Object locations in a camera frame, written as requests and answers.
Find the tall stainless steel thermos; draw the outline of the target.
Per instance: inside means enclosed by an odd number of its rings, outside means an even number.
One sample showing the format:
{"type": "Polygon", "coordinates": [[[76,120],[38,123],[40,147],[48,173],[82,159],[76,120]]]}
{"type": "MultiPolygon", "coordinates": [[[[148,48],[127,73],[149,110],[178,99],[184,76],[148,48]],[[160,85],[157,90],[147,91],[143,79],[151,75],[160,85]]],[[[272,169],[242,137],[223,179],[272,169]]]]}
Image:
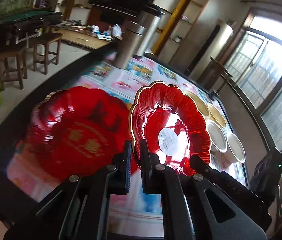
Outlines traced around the tall stainless steel thermos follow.
{"type": "Polygon", "coordinates": [[[132,57],[144,55],[163,15],[165,12],[159,6],[147,4],[137,19],[128,23],[113,62],[115,67],[124,69],[132,57]]]}

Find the red plate with gold characters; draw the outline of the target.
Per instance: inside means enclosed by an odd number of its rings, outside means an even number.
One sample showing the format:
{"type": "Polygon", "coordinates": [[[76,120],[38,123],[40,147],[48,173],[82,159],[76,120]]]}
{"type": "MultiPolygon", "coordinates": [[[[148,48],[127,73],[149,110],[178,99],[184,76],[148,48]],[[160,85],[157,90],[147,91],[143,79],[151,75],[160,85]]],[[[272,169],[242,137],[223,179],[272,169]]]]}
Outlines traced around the red plate with gold characters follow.
{"type": "Polygon", "coordinates": [[[102,89],[60,90],[35,107],[26,141],[39,166],[58,181],[110,164],[130,140],[127,105],[102,89]]]}

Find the low wooden cabinet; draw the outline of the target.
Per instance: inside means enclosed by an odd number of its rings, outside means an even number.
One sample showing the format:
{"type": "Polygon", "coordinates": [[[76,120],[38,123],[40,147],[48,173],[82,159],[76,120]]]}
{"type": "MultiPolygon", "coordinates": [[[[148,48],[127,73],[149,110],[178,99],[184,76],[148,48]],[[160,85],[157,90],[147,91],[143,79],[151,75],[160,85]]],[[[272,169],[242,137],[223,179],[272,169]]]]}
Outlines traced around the low wooden cabinet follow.
{"type": "Polygon", "coordinates": [[[97,37],[81,33],[80,31],[52,27],[51,32],[60,33],[62,35],[62,40],[65,42],[83,46],[90,50],[99,49],[110,43],[110,41],[100,40],[97,37]]]}

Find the red flower-shaped plastic plate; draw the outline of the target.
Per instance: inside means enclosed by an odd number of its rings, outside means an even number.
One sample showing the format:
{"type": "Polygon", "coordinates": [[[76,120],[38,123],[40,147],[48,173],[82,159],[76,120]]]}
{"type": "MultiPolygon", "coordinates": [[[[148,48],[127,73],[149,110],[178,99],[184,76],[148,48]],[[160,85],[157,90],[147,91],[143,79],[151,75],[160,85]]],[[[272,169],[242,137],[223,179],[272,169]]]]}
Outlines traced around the red flower-shaped plastic plate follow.
{"type": "Polygon", "coordinates": [[[176,85],[155,81],[141,87],[130,109],[129,124],[137,166],[141,165],[142,140],[147,142],[150,153],[179,174],[195,174],[190,166],[194,155],[210,163],[212,142],[206,119],[194,100],[176,85]]]}

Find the white paper bowl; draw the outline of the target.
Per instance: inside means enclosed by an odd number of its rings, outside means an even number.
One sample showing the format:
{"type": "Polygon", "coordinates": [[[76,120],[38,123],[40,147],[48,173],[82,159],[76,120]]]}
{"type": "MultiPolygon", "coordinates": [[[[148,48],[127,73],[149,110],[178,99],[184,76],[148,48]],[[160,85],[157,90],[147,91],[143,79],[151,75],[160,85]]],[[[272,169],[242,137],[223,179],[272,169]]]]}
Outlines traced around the white paper bowl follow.
{"type": "Polygon", "coordinates": [[[206,122],[206,128],[211,139],[211,150],[213,152],[225,153],[228,149],[228,144],[223,130],[217,123],[211,120],[206,122]]]}
{"type": "Polygon", "coordinates": [[[234,133],[228,132],[226,134],[226,142],[228,145],[228,149],[224,154],[226,159],[230,163],[244,163],[246,159],[245,150],[238,137],[234,133]]]}

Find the beige plastic bowl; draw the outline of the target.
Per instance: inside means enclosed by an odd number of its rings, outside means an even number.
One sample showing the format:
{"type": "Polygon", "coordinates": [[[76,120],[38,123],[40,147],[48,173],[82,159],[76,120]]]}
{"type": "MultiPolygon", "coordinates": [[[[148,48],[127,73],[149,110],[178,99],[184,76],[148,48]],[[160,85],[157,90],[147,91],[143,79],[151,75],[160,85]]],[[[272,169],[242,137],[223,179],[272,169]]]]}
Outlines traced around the beige plastic bowl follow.
{"type": "Polygon", "coordinates": [[[225,118],[221,115],[218,109],[210,103],[207,104],[207,107],[210,113],[210,119],[216,122],[218,126],[225,128],[226,127],[225,118]]]}
{"type": "Polygon", "coordinates": [[[204,116],[205,118],[210,117],[210,112],[206,103],[198,95],[187,90],[185,91],[185,95],[189,96],[194,101],[198,111],[202,114],[202,116],[204,116]]]}

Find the colourful printed tablecloth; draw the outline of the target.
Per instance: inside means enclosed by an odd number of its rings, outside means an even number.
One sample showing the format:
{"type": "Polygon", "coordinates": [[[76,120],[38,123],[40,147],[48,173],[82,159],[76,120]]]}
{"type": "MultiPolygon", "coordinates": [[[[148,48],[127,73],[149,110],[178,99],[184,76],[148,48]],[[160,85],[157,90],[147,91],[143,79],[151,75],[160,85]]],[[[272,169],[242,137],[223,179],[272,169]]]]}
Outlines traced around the colourful printed tablecloth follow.
{"type": "MultiPolygon", "coordinates": [[[[114,59],[111,54],[101,63],[96,63],[84,73],[70,81],[66,87],[83,86],[99,88],[111,96],[118,97],[131,106],[140,87],[153,81],[163,81],[180,87],[182,92],[195,95],[203,104],[212,105],[224,119],[220,129],[227,135],[234,130],[220,102],[212,100],[208,94],[176,72],[161,64],[142,57],[131,59],[126,69],[117,69],[110,65],[114,59]]],[[[58,182],[56,176],[44,171],[38,163],[32,146],[22,140],[16,146],[16,152],[8,164],[7,177],[25,194],[39,202],[54,189],[58,182]]],[[[113,195],[110,199],[110,232],[136,237],[162,237],[163,218],[159,195],[146,195],[142,191],[140,171],[131,176],[130,191],[127,195],[113,195]]]]}

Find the dark wooden chair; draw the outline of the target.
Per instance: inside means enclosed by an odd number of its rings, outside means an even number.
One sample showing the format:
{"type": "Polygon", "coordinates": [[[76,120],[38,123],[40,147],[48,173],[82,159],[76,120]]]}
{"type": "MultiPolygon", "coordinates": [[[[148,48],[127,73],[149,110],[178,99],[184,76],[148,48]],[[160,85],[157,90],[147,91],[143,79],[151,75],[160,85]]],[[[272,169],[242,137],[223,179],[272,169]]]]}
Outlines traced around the dark wooden chair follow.
{"type": "Polygon", "coordinates": [[[218,94],[231,78],[232,75],[226,70],[226,68],[211,56],[210,63],[200,75],[197,82],[205,90],[218,94]],[[213,87],[217,83],[219,78],[223,79],[223,83],[217,90],[215,90],[213,87]]]}

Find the green mahjong table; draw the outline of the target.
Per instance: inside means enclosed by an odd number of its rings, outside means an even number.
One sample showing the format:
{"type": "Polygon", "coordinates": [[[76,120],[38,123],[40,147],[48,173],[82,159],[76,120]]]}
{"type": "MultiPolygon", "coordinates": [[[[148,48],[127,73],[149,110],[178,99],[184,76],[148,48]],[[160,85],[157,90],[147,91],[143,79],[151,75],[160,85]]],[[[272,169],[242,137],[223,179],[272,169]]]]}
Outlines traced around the green mahjong table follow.
{"type": "Polygon", "coordinates": [[[0,37],[17,44],[35,30],[61,22],[62,13],[58,11],[29,10],[0,20],[0,37]]]}

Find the white air conditioner column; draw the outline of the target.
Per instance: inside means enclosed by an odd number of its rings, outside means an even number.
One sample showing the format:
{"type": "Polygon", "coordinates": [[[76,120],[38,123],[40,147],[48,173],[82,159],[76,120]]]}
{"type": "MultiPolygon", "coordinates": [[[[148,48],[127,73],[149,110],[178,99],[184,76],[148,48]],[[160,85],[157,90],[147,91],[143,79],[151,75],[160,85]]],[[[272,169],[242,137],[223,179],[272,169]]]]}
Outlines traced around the white air conditioner column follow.
{"type": "Polygon", "coordinates": [[[197,81],[212,61],[211,57],[216,59],[232,35],[232,27],[224,21],[218,20],[212,33],[184,71],[184,75],[197,81]]]}

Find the window with metal grille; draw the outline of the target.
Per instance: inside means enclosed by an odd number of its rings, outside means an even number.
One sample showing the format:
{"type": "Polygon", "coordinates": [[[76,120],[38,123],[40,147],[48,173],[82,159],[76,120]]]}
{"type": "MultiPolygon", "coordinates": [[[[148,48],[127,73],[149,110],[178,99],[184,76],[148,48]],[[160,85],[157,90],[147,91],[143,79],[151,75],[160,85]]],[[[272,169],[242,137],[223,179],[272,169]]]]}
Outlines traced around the window with metal grille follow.
{"type": "Polygon", "coordinates": [[[228,52],[225,68],[231,84],[266,146],[282,152],[282,20],[249,13],[228,52]]]}

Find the wooden stool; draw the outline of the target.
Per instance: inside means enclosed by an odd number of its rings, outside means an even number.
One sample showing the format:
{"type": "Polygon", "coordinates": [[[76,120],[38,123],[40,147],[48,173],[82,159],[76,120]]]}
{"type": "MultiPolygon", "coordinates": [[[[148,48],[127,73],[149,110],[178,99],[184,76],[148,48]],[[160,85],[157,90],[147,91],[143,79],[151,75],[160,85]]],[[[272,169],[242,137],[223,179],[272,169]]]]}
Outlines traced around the wooden stool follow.
{"type": "Polygon", "coordinates": [[[27,79],[26,43],[10,44],[0,47],[0,86],[5,83],[18,82],[24,88],[23,80],[27,79]]]}
{"type": "Polygon", "coordinates": [[[45,33],[41,36],[36,37],[33,40],[33,70],[37,71],[37,64],[42,64],[44,66],[43,73],[46,75],[48,73],[48,66],[51,63],[55,65],[59,64],[60,47],[62,40],[61,33],[45,33]],[[57,50],[50,51],[50,45],[57,42],[57,50]],[[38,46],[44,46],[43,59],[39,59],[38,46]]]}

